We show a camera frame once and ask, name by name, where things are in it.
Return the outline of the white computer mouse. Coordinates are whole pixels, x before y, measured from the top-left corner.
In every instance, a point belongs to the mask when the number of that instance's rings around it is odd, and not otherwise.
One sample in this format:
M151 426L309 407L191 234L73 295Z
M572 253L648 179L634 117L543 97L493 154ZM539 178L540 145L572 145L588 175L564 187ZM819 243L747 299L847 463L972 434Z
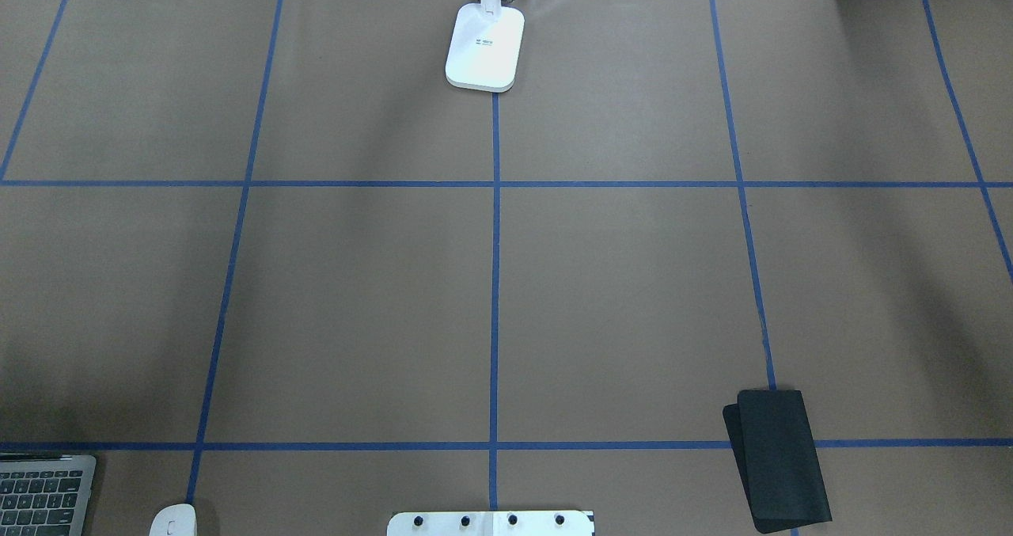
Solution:
M162 508L150 524L149 536L196 536L198 519L191 504Z

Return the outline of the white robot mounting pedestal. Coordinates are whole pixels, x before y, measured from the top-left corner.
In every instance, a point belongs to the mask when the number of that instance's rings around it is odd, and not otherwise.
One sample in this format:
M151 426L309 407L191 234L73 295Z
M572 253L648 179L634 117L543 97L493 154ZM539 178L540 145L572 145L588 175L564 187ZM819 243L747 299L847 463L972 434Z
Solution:
M592 511L406 511L387 535L594 535Z

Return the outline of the white desk lamp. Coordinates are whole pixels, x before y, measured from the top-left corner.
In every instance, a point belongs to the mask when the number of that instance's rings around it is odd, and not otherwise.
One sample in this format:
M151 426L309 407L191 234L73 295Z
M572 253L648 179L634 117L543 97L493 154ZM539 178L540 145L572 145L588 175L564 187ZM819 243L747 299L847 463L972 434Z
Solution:
M445 63L460 89L504 93L516 82L525 16L514 0L479 0L458 10Z

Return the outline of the black mouse pad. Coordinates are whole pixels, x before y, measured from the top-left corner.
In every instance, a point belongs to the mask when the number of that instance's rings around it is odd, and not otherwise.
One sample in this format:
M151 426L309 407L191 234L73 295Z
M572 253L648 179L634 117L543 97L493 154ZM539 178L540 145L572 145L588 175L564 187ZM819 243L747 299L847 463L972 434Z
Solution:
M721 414L757 533L833 520L800 391L742 390Z

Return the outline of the grey laptop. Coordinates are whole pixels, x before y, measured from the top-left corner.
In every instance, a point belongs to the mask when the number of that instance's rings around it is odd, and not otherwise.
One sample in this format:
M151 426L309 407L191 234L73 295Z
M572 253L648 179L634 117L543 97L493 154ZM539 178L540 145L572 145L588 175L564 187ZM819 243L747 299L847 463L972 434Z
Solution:
M82 535L97 471L93 455L3 453L2 535Z

